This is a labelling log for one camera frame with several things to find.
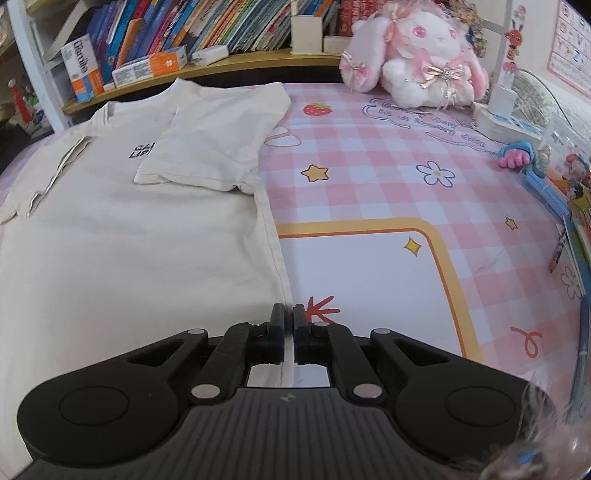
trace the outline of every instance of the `pink bow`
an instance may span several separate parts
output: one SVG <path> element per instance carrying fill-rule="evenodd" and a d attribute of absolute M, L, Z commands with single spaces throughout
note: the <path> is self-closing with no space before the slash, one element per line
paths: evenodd
<path fill-rule="evenodd" d="M 422 88 L 429 88 L 434 83 L 439 83 L 443 96 L 446 98 L 447 107 L 454 103 L 456 93 L 463 88 L 462 82 L 466 79 L 466 72 L 463 69 L 463 57 L 456 57 L 447 62 L 443 67 L 433 64 L 429 53 L 421 49 L 413 58 L 413 75 L 421 82 Z"/>
<path fill-rule="evenodd" d="M 363 84 L 366 82 L 369 76 L 369 70 L 365 66 L 365 63 L 361 62 L 359 64 L 353 63 L 353 57 L 344 51 L 342 53 L 343 60 L 341 60 L 339 68 L 342 72 L 351 73 L 351 89 L 355 86 L 357 88 L 361 88 Z"/>

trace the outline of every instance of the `white flower outline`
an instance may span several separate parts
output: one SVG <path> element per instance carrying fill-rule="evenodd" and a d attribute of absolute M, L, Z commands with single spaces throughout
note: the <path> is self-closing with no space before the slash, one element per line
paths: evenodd
<path fill-rule="evenodd" d="M 441 183 L 441 185 L 448 189 L 453 187 L 452 179 L 456 178 L 456 174 L 445 168 L 439 168 L 439 165 L 432 160 L 427 162 L 427 166 L 417 165 L 417 170 L 425 175 L 423 181 L 427 185 L 433 186 Z"/>
<path fill-rule="evenodd" d="M 571 300 L 574 300 L 575 297 L 580 299 L 583 296 L 579 281 L 568 265 L 564 268 L 564 273 L 560 274 L 560 281 L 566 286 L 566 294 Z"/>

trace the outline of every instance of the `silver screw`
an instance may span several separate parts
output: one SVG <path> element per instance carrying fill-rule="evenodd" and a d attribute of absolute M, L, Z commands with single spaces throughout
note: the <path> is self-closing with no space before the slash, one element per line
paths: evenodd
<path fill-rule="evenodd" d="M 382 387 L 373 383 L 362 383 L 353 389 L 359 398 L 378 398 L 383 392 Z"/>
<path fill-rule="evenodd" d="M 204 383 L 197 385 L 191 389 L 191 395 L 195 398 L 216 398 L 221 393 L 220 388 L 217 385 Z"/>

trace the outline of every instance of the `bunny face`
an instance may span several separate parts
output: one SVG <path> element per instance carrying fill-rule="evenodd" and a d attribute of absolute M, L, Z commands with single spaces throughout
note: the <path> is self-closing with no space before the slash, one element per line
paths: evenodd
<path fill-rule="evenodd" d="M 399 51 L 405 50 L 411 56 L 423 48 L 433 60 L 448 61 L 456 58 L 462 50 L 462 33 L 431 12 L 414 12 L 408 18 L 400 19 L 397 29 L 402 43 L 398 46 Z"/>

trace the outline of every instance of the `orange and white box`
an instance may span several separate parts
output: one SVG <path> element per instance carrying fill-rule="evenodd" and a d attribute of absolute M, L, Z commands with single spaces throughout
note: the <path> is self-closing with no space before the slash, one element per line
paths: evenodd
<path fill-rule="evenodd" d="M 113 70 L 113 81 L 116 87 L 121 87 L 139 80 L 177 72 L 186 64 L 187 49 L 182 45 L 125 63 Z"/>
<path fill-rule="evenodd" d="M 87 102 L 103 91 L 99 64 L 88 35 L 64 45 L 61 55 L 79 102 Z"/>

